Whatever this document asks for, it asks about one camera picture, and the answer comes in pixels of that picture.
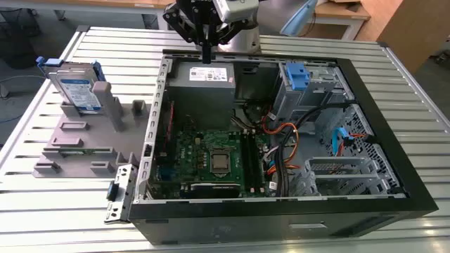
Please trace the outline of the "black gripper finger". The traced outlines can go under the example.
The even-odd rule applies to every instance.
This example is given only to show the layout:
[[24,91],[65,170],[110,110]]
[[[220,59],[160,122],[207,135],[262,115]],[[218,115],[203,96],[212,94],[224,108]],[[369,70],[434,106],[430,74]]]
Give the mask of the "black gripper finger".
[[180,9],[178,5],[168,5],[164,10],[163,19],[170,27],[176,31],[182,38],[188,43],[194,43],[200,47],[202,62],[208,63],[208,46],[204,42],[203,26],[192,26],[180,15]]
[[219,44],[227,44],[236,34],[248,26],[250,20],[242,20],[218,29],[218,22],[211,21],[207,32],[207,64],[210,64],[212,60],[212,47]]

